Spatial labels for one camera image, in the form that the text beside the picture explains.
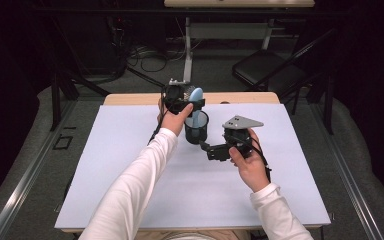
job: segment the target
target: white long-sleeve shirt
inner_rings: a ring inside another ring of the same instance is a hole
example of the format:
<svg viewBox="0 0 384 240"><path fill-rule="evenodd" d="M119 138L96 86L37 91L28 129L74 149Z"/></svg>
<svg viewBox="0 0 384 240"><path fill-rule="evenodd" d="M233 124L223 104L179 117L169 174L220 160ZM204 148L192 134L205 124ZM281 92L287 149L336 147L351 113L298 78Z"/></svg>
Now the white long-sleeve shirt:
<svg viewBox="0 0 384 240"><path fill-rule="evenodd" d="M161 128L138 158L110 186L80 239L133 240L155 184L177 142L173 132ZM277 185L270 184L252 193L251 202L269 239L312 239L291 213Z"/></svg>

